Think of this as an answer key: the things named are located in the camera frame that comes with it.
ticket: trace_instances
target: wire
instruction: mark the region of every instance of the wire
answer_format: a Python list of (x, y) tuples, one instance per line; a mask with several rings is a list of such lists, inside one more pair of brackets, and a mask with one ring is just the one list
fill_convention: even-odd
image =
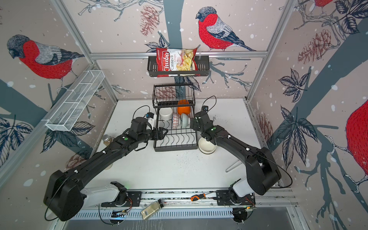
[(141, 107), (139, 107), (138, 109), (140, 109), (140, 108), (142, 108), (142, 107), (145, 107), (145, 106), (147, 106), (148, 107), (148, 112), (151, 112), (151, 107), (149, 107), (148, 105), (143, 105), (143, 106), (141, 106)]
[(272, 161), (272, 160), (270, 160), (270, 159), (268, 159), (268, 158), (265, 158), (264, 156), (262, 156), (262, 155), (260, 155), (260, 154), (258, 154), (258, 153), (255, 153), (255, 152), (252, 152), (252, 153), (254, 153), (254, 154), (256, 154), (256, 155), (258, 155), (258, 156), (260, 156), (260, 157), (262, 157), (262, 158), (264, 158), (264, 159), (266, 159), (266, 160), (268, 160), (269, 162), (271, 162), (271, 163), (273, 163), (273, 164), (275, 164), (276, 166), (278, 166), (280, 169), (282, 169), (289, 177), (290, 177), (290, 180), (291, 180), (291, 183), (288, 185), (288, 186), (283, 186), (283, 187), (279, 187), (279, 188), (288, 188), (288, 187), (290, 187), (292, 184), (293, 184), (293, 179), (292, 179), (292, 177), (290, 176), (290, 174), (285, 170), (285, 169), (283, 169), (280, 165), (278, 165), (278, 164), (276, 164), (274, 161)]
[(203, 102), (203, 104), (202, 104), (202, 107), (203, 107), (203, 105), (205, 104), (205, 102), (208, 100), (208, 99), (210, 99), (211, 97), (215, 97), (215, 104), (207, 111), (207, 112), (209, 112), (215, 105), (216, 105), (216, 103), (217, 103), (217, 98), (216, 98), (216, 96), (215, 95), (213, 95), (213, 96), (210, 96), (209, 98), (207, 98), (204, 102)]
[(46, 221), (53, 221), (53, 220), (56, 220), (58, 217), (55, 217), (55, 218), (53, 218), (53, 219), (51, 219), (51, 220), (48, 220), (47, 218), (46, 218), (46, 213), (47, 213), (47, 210), (49, 209), (49, 206), (51, 205), (51, 203), (52, 203), (52, 201), (54, 200), (54, 197), (56, 196), (56, 194), (57, 194), (57, 192), (59, 192), (59, 190), (61, 189), (61, 187), (64, 185), (64, 183), (71, 177), (71, 176), (73, 176), (73, 175), (75, 175), (75, 173), (74, 174), (72, 174), (72, 175), (70, 175), (69, 177), (67, 177), (62, 183), (61, 183), (61, 185), (59, 186), (59, 188), (56, 190), (56, 192), (54, 193), (54, 195), (51, 197), (51, 201), (50, 201), (50, 204), (49, 205), (47, 205), (46, 206), (46, 211), (45, 211), (45, 216), (44, 216), (44, 218), (45, 218), (45, 220)]

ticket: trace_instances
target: ceramic bowl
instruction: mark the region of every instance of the ceramic bowl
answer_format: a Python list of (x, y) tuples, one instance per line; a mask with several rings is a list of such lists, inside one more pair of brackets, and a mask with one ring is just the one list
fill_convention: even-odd
[(216, 150), (217, 145), (212, 144), (210, 141), (206, 141), (206, 139), (202, 137), (198, 141), (198, 147), (202, 153), (211, 154)]
[(171, 128), (177, 128), (180, 125), (180, 117), (176, 113), (173, 114), (173, 117), (171, 118)]
[(173, 117), (173, 109), (172, 108), (161, 108), (160, 109), (160, 118), (161, 120), (168, 121)]
[[(178, 105), (188, 105), (189, 101), (187, 100), (180, 100), (178, 102)], [(183, 107), (178, 107), (178, 114), (181, 115), (182, 113), (185, 113), (186, 115), (190, 114), (190, 107), (189, 106), (183, 106)]]
[(190, 125), (189, 117), (185, 113), (182, 113), (181, 114), (181, 128), (188, 128), (189, 125)]

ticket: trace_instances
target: red chips bag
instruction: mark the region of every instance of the red chips bag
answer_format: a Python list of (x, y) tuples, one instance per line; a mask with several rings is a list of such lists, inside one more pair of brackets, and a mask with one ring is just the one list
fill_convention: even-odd
[[(157, 48), (156, 51), (156, 62), (158, 65), (157, 71), (198, 70), (197, 64), (194, 61), (194, 56), (197, 48), (193, 50)], [(158, 75), (158, 77), (173, 76), (177, 76), (177, 74)]]

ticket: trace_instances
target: black metal basket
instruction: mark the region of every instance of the black metal basket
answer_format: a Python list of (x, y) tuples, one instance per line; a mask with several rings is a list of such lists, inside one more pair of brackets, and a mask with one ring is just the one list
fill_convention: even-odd
[(181, 74), (185, 74), (185, 76), (208, 76), (209, 75), (209, 58), (208, 56), (202, 55), (201, 58), (199, 56), (194, 56), (194, 61), (197, 64), (198, 70), (190, 70), (190, 71), (157, 71), (158, 65), (156, 62), (156, 56), (148, 57), (148, 66), (147, 70), (150, 77), (157, 77), (158, 75), (167, 75), (170, 74), (171, 77), (180, 76)]
[[(152, 103), (157, 109), (156, 128), (163, 127), (168, 129), (163, 140), (154, 141), (153, 148), (156, 152), (188, 150), (198, 148), (197, 132), (187, 127), (172, 128), (171, 120), (162, 120), (160, 117), (160, 109), (172, 108), (173, 114), (177, 112), (178, 107), (190, 107), (188, 118), (194, 117), (195, 96), (191, 84), (168, 84), (155, 85), (153, 90)], [(180, 100), (187, 100), (189, 104), (179, 105)]]

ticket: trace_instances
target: red bird breast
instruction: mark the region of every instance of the red bird breast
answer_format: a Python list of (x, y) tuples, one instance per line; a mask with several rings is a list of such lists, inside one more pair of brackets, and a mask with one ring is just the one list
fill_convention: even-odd
[(26, 64), (35, 74), (48, 79), (61, 79), (67, 75), (72, 66), (73, 60), (59, 63), (57, 65), (42, 65), (36, 62), (36, 58), (40, 51), (34, 41), (28, 41), (23, 45), (25, 58), (19, 58)]
[(199, 37), (211, 49), (226, 49), (233, 43), (215, 38), (206, 29), (206, 27), (216, 24), (217, 17), (217, 14), (210, 14), (203, 22), (198, 21)]
[(355, 161), (368, 174), (368, 101), (355, 110), (346, 123), (349, 151)]

